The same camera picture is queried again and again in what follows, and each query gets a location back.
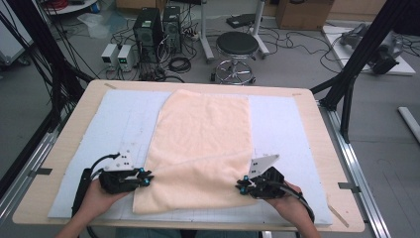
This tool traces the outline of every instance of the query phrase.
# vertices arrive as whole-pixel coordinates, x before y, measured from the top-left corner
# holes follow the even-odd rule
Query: metal stand
[[[344,97],[340,132],[346,143],[350,143],[349,121],[356,78],[395,23],[406,12],[410,1],[387,0],[342,71],[330,80],[311,88],[315,94],[331,87],[327,96],[320,100],[321,106],[331,111],[337,109],[337,104]]]
[[[259,42],[260,51],[262,52],[263,59],[265,58],[265,56],[269,54],[268,49],[266,48],[265,44],[263,43],[262,39],[259,36],[259,29],[260,29],[260,23],[262,21],[262,16],[263,16],[264,3],[265,3],[265,0],[260,0],[257,6],[255,27],[252,32],[253,37],[257,40],[257,42]],[[200,37],[201,45],[203,46],[204,53],[206,54],[206,57],[207,57],[207,62],[209,62],[210,60],[214,59],[214,55],[210,49],[210,45],[206,37],[206,4],[207,4],[207,0],[201,0],[201,31],[198,34]]]

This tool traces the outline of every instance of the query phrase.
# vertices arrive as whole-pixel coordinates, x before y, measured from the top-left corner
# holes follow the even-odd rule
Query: black pole
[[[315,94],[331,87],[327,95],[320,100],[320,104],[328,110],[336,110],[337,104],[345,97],[340,132],[346,143],[350,143],[348,133],[355,81],[386,35],[404,13],[407,12],[411,1],[416,0],[387,0],[343,70],[330,80],[311,88],[312,93]]]

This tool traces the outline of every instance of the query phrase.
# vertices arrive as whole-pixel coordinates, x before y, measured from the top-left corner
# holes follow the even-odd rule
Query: peach cloth
[[[136,190],[133,211],[254,204],[235,188],[252,154],[247,97],[175,91],[160,110],[146,159],[155,177]]]

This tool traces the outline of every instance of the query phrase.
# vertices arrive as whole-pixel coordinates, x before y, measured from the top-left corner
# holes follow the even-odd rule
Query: round stool seat
[[[252,55],[259,49],[259,43],[250,34],[243,32],[227,32],[216,41],[217,47],[229,55]]]

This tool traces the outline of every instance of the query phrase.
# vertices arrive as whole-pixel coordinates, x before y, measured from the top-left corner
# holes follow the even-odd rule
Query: computer tower
[[[182,53],[182,37],[180,26],[181,8],[179,6],[166,6],[161,20],[166,38],[166,49],[170,53]]]
[[[163,30],[158,8],[142,8],[133,26],[140,62],[159,62]]]

